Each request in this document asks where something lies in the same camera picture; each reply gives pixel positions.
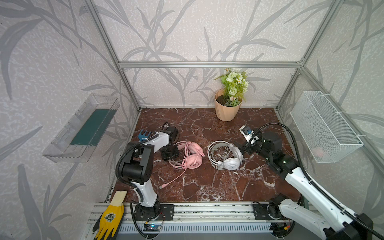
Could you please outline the pink headphones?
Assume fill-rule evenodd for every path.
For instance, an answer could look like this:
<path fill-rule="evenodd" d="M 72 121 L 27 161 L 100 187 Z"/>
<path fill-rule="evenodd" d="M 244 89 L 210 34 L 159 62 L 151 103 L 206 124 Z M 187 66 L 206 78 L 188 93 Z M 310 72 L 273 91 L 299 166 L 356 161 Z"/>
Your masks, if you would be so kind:
<path fill-rule="evenodd" d="M 204 151 L 195 142 L 180 141 L 176 143 L 178 150 L 184 150 L 184 158 L 181 163 L 169 160 L 172 167 L 176 169 L 196 169 L 203 163 Z"/>

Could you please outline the white headphones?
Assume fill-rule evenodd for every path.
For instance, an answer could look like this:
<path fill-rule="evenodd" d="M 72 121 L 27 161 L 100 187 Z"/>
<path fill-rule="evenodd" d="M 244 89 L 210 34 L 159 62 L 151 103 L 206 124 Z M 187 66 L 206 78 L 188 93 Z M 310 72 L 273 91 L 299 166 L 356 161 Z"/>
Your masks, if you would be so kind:
<path fill-rule="evenodd" d="M 208 158 L 216 170 L 235 171 L 243 163 L 244 156 L 233 143 L 215 141 L 208 146 Z"/>

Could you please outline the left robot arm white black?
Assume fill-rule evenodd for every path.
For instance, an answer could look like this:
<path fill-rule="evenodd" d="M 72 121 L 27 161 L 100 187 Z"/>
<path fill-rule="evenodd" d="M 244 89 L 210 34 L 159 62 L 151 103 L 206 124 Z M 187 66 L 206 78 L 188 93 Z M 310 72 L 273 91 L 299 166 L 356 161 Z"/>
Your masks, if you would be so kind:
<path fill-rule="evenodd" d="M 117 179 L 137 193 L 137 210 L 158 215 L 160 202 L 151 182 L 154 154 L 160 151 L 164 161 L 179 156 L 176 146 L 179 131 L 165 122 L 157 132 L 141 131 L 138 142 L 129 142 L 116 165 Z"/>

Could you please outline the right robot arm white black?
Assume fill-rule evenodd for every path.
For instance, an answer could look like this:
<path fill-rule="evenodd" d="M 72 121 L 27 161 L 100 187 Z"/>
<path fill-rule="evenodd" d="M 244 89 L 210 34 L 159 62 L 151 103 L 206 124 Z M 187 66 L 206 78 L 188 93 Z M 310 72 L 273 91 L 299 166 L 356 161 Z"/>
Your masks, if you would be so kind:
<path fill-rule="evenodd" d="M 295 159 L 284 154 L 280 136 L 273 132 L 262 133 L 262 129 L 266 127 L 267 125 L 263 125 L 255 131 L 248 126 L 240 128 L 246 139 L 245 143 L 239 146 L 242 154 L 257 153 L 263 157 L 270 169 L 319 211 L 319 214 L 315 214 L 280 194 L 270 200 L 270 205 L 279 217 L 298 223 L 322 240 L 384 238 L 374 230 L 371 218 L 366 214 L 356 214 L 312 179 L 306 172 L 299 153 L 296 153 Z"/>

